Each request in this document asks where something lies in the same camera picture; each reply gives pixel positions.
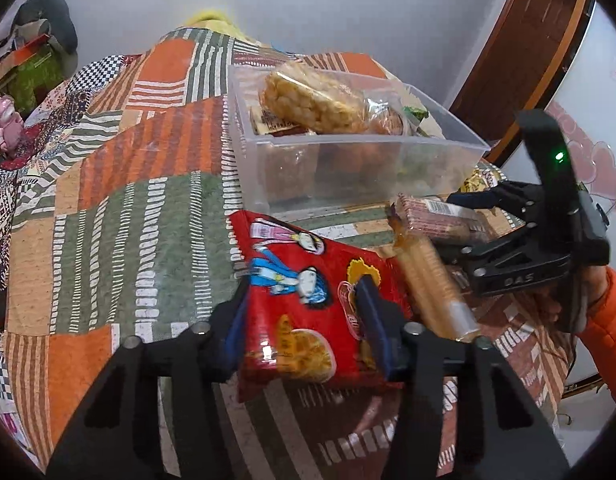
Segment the person right hand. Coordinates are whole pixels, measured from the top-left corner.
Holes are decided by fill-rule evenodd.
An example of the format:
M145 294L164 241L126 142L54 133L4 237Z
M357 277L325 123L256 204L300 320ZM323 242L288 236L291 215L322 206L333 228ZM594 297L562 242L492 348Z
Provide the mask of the person right hand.
M605 266L579 268L564 280L540 287L532 299L543 321L569 334L580 333L592 307L608 289Z

